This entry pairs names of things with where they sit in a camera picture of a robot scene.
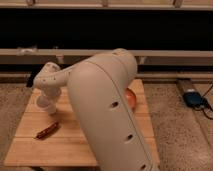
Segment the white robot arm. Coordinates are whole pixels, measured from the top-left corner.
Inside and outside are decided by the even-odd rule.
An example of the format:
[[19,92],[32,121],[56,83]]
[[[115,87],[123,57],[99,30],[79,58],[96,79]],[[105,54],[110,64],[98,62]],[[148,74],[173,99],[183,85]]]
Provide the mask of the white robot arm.
[[159,171],[125,97],[137,73],[129,51],[96,54],[65,69],[44,65],[33,80],[44,98],[67,88],[70,104],[101,171]]

